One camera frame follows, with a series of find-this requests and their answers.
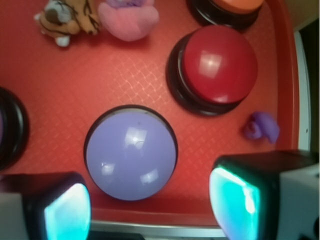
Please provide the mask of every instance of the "orange button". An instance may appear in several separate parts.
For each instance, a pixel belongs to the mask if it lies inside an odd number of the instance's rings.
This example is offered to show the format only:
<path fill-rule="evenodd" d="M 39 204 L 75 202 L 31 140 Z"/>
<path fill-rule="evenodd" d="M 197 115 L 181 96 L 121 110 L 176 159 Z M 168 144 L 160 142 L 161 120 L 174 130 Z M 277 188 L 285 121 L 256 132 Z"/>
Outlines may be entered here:
<path fill-rule="evenodd" d="M 257 10 L 264 0 L 211 0 L 219 7 L 235 13 L 249 14 Z"/>

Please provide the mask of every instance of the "purple button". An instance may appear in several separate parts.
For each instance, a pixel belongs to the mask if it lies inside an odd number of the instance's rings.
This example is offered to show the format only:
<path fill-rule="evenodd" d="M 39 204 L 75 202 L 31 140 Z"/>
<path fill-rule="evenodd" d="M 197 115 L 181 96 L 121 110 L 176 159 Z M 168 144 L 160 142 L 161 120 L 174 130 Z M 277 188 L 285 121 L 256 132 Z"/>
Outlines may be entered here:
<path fill-rule="evenodd" d="M 178 157 L 177 140 L 168 122 L 136 105 L 114 108 L 98 118 L 84 149 L 87 169 L 97 186 L 127 201 L 160 191 Z"/>

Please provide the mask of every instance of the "red button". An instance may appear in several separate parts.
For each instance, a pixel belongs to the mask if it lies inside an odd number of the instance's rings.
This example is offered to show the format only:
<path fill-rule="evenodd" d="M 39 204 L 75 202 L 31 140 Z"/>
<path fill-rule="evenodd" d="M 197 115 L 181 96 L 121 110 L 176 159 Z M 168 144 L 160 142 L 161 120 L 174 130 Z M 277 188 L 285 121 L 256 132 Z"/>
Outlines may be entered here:
<path fill-rule="evenodd" d="M 201 99 L 231 104 L 244 99 L 258 75 L 250 43 L 237 31 L 210 25 L 190 37 L 182 59 L 185 83 Z"/>

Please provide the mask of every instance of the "glowing cyan light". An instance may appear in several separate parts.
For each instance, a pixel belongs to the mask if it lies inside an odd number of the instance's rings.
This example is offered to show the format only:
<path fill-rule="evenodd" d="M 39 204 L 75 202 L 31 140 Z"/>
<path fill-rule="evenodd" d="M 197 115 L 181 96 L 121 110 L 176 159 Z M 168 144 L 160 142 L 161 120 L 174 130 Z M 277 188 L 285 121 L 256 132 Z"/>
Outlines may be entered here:
<path fill-rule="evenodd" d="M 91 221 L 87 188 L 76 183 L 44 209 L 48 240 L 85 240 Z"/>
<path fill-rule="evenodd" d="M 258 239 L 260 191 L 223 167 L 210 175 L 214 216 L 229 239 Z"/>

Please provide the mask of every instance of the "purple plush toy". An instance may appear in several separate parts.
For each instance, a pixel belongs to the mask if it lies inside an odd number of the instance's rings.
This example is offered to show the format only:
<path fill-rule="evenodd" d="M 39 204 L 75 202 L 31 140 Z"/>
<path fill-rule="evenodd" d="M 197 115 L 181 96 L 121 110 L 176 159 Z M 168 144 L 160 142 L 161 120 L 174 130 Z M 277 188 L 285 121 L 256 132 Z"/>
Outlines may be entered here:
<path fill-rule="evenodd" d="M 101 24 L 116 38 L 132 42 L 147 36 L 159 22 L 154 0 L 106 0 L 98 6 Z"/>
<path fill-rule="evenodd" d="M 267 137 L 274 144 L 280 133 L 280 128 L 275 119 L 267 112 L 256 111 L 251 115 L 249 122 L 244 127 L 244 135 L 248 139 Z"/>

